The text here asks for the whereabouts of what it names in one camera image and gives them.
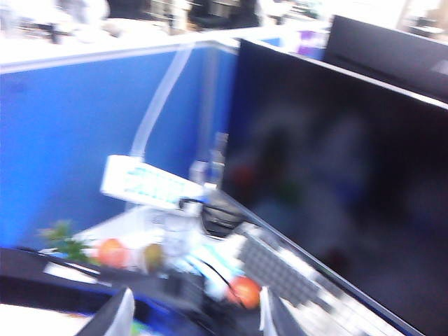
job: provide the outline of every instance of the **blue cubicle partition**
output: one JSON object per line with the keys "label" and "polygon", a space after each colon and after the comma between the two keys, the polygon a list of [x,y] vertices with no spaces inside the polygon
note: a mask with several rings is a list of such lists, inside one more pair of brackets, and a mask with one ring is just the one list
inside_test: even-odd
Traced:
{"label": "blue cubicle partition", "polygon": [[265,38],[261,40],[263,42],[266,42],[272,46],[281,47],[283,41],[281,40],[281,37],[272,37],[272,38]]}
{"label": "blue cubicle partition", "polygon": [[[175,48],[3,72],[0,246],[41,247],[38,229],[59,219],[82,230],[123,211],[122,201],[99,192],[104,164],[108,155],[129,153]],[[204,80],[211,50],[214,87]],[[235,62],[234,50],[196,45],[150,137],[148,163],[188,177],[199,144],[226,128]]]}

